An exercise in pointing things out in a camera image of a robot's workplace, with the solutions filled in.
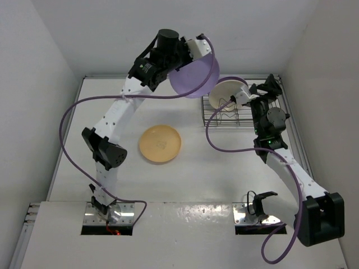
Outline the purple plate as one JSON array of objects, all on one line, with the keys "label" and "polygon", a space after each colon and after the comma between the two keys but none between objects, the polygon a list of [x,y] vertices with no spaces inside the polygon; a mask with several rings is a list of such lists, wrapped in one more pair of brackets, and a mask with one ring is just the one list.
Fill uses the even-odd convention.
[{"label": "purple plate", "polygon": [[221,82],[224,82],[224,81],[229,81],[229,80],[233,80],[233,81],[240,81],[242,82],[243,84],[245,84],[246,86],[248,86],[248,83],[246,80],[240,78],[240,77],[237,77],[237,76],[226,76],[226,77],[222,77],[218,80],[218,84],[221,83]]},{"label": "purple plate", "polygon": [[[173,90],[178,94],[184,94],[199,86],[210,72],[213,62],[211,53],[182,67],[179,71],[173,70],[169,73],[169,81]],[[197,91],[187,95],[187,98],[200,98],[207,95],[216,86],[220,75],[219,64],[214,59],[212,72],[207,82]]]}]

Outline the cream plate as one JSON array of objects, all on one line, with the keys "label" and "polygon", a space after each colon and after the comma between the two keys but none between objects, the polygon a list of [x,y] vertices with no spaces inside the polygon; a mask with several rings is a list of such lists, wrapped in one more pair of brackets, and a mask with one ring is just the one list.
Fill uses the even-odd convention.
[{"label": "cream plate", "polygon": [[223,104],[230,101],[230,96],[236,88],[243,86],[240,81],[224,81],[211,90],[209,93],[209,103],[214,109],[219,109]]}]

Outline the orange plate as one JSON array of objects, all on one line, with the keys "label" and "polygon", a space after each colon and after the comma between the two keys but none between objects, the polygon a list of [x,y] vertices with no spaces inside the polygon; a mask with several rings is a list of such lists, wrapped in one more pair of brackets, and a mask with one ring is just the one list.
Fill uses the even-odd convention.
[{"label": "orange plate", "polygon": [[176,129],[156,125],[147,129],[139,139],[139,150],[144,158],[154,163],[166,163],[180,152],[182,139]]}]

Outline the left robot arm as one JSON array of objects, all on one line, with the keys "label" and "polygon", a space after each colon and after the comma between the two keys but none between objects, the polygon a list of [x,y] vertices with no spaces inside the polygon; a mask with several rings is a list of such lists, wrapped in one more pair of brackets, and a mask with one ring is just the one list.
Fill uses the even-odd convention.
[{"label": "left robot arm", "polygon": [[180,38],[178,32],[160,29],[150,45],[135,59],[128,72],[121,98],[114,101],[93,128],[84,128],[82,137],[93,154],[98,187],[90,185],[91,204],[104,216],[116,202],[109,193],[115,188],[118,167],[127,150],[119,143],[120,134],[129,123],[143,95],[151,94],[167,78],[167,74],[191,63],[197,56],[195,39]]}]

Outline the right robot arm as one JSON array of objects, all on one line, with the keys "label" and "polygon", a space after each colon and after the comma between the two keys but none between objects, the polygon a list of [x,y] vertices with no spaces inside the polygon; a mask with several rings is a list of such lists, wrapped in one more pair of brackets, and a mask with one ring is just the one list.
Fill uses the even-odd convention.
[{"label": "right robot arm", "polygon": [[274,215],[295,229],[300,242],[310,247],[341,238],[345,233],[344,199],[317,184],[296,161],[282,138],[290,115],[270,104],[282,94],[282,88],[270,74],[263,84],[253,84],[250,101],[254,121],[256,154],[283,181],[296,200],[295,205],[280,199],[274,191],[255,195],[250,212],[257,217]]}]

